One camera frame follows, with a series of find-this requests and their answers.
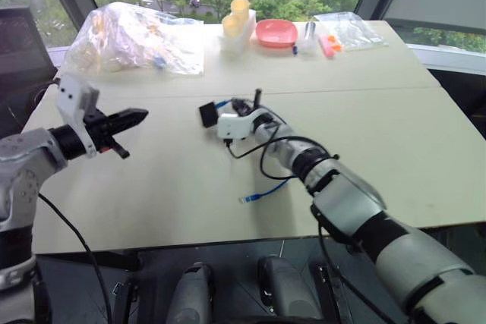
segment table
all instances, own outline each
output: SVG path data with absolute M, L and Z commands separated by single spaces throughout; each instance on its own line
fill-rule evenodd
M 299 181 L 241 204 L 239 197 L 268 190 L 275 181 L 261 176 L 258 155 L 232 159 L 215 130 L 200 125 L 198 106 L 262 87 L 265 105 L 301 135 L 339 153 L 380 191 L 396 218 L 418 227 L 486 220 L 484 139 L 391 28 L 374 26 L 390 46 L 339 55 L 350 58 L 348 67 L 339 57 L 302 67 L 298 58 L 264 56 L 252 45 L 254 53 L 240 61 L 215 60 L 220 56 L 209 48 L 203 77 L 167 79 L 147 70 L 97 77 L 93 84 L 106 114 L 130 106 L 150 111 L 117 138 L 131 157 L 104 153 L 74 160 L 42 192 L 93 250 L 316 235 L 311 198 Z M 248 62 L 262 60 L 268 61 L 266 77 L 256 80 L 257 68 Z M 59 124 L 50 90 L 26 129 Z M 250 138 L 235 150 L 251 145 Z M 269 171 L 285 173 L 268 162 Z M 82 246 L 39 202 L 33 249 L 61 253 Z

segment black chair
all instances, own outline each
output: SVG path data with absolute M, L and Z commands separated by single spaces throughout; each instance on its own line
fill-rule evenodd
M 0 8 L 0 139 L 21 132 L 56 72 L 29 8 Z

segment black cable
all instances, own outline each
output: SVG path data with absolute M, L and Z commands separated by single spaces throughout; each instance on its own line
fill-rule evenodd
M 362 292 L 360 292 L 337 268 L 334 262 L 331 260 L 329 252 L 327 252 L 326 245 L 324 244 L 324 237 L 322 235 L 323 226 L 319 224 L 319 244 L 326 258 L 327 264 L 333 270 L 333 272 L 339 277 L 339 279 L 351 290 L 351 292 L 356 295 L 363 303 L 365 303 L 371 310 L 374 311 L 384 322 L 387 324 L 396 324 L 387 314 L 385 314 L 379 307 L 373 304 L 370 299 L 368 299 Z
M 245 153 L 242 153 L 241 155 L 236 155 L 231 147 L 229 145 L 226 145 L 226 147 L 228 148 L 228 151 L 229 151 L 229 154 L 235 158 L 235 159 L 241 159 L 243 157 L 246 157 L 250 154 L 252 154 L 253 152 L 255 151 L 258 151 L 260 148 L 264 148 L 267 144 L 271 144 L 271 143 L 275 143 L 275 142 L 279 142 L 280 140 L 299 140 L 301 142 L 307 142 L 307 143 L 313 143 L 314 145 L 316 145 L 317 147 L 321 148 L 325 153 L 327 153 L 329 155 L 329 152 L 327 152 L 327 149 L 325 149 L 322 145 L 320 145 L 318 142 L 316 142 L 315 140 L 312 140 L 311 138 L 307 138 L 307 137 L 301 137 L 301 136 L 287 136 L 287 137 L 278 137 L 278 138 L 275 138 L 274 140 L 269 140 L 265 143 L 262 143 L 262 144 L 259 144 L 258 146 L 256 147 L 253 147 L 252 149 L 249 149 L 248 151 L 246 151 Z
M 263 108 L 265 109 L 267 112 L 269 112 L 270 114 L 273 114 L 275 115 L 278 119 L 280 119 L 280 121 L 283 123 L 283 124 L 287 124 L 287 122 L 285 121 L 284 118 L 282 118 L 280 115 L 276 114 L 272 109 L 266 107 L 265 105 L 261 105 L 260 104 L 260 108 Z
M 260 156 L 260 172 L 262 173 L 263 176 L 265 176 L 266 178 L 271 178 L 272 180 L 288 180 L 290 178 L 296 178 L 297 176 L 295 176 L 295 175 L 272 176 L 272 175 L 267 174 L 264 170 L 265 153 L 267 153 L 268 146 L 272 143 L 273 138 L 276 136 L 279 129 L 280 129 L 280 124 L 277 124 L 276 127 L 275 127 L 275 130 L 273 131 L 272 135 L 268 139 L 267 143 L 265 143 L 264 151 L 261 153 L 261 156 Z
M 101 276 L 101 271 L 99 270 L 98 262 L 96 261 L 96 257 L 93 255 L 93 252 L 91 252 L 91 249 L 88 247 L 86 241 L 84 240 L 83 236 L 81 233 L 72 225 L 71 222 L 69 222 L 68 218 L 66 218 L 61 211 L 49 200 L 47 199 L 44 195 L 39 193 L 39 197 L 44 200 L 44 202 L 52 209 L 54 212 L 58 215 L 61 220 L 66 223 L 66 225 L 76 234 L 77 239 L 83 244 L 84 249 L 88 253 L 88 256 L 91 260 L 91 263 L 93 264 L 94 271 L 96 273 L 96 277 L 98 278 L 99 286 L 101 287 L 101 292 L 103 293 L 103 300 L 105 301 L 105 307 L 106 307 L 106 321 L 108 324 L 113 323 L 113 317 L 112 317 L 112 306 L 109 302 L 109 297 L 108 297 L 108 291 L 106 290 L 106 285 L 105 281 L 103 280 L 103 277 Z

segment robotic arm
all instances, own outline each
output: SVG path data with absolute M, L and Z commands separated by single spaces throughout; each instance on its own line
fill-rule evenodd
M 129 156 L 113 135 L 142 122 L 148 112 L 126 109 L 106 116 L 96 109 L 98 91 L 73 76 L 59 86 L 58 108 L 67 123 L 0 140 L 0 320 L 50 322 L 49 300 L 32 254 L 39 190 L 68 160 L 115 150 Z
M 267 153 L 292 171 L 312 196 L 311 212 L 319 224 L 335 241 L 358 246 L 370 257 L 412 322 L 486 322 L 485 277 L 432 237 L 388 216 L 383 199 L 370 184 L 317 143 L 293 140 L 290 126 L 262 109 L 259 101 L 259 90 L 253 106 L 232 99 L 238 115 L 219 116 L 218 135 L 231 143 L 247 136 L 241 131 L 248 131 L 258 143 L 269 143 Z M 248 123 L 250 127 L 241 126 Z

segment clear container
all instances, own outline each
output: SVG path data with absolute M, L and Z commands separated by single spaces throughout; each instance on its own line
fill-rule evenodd
M 221 45 L 221 51 L 229 52 L 233 54 L 241 53 L 245 50 L 248 40 L 251 34 L 255 30 L 257 25 L 257 12 L 250 9 L 248 12 L 247 21 L 241 25 L 239 34 L 236 37 L 228 37 L 224 31 L 223 24 L 223 35 L 219 37 L 219 44 Z

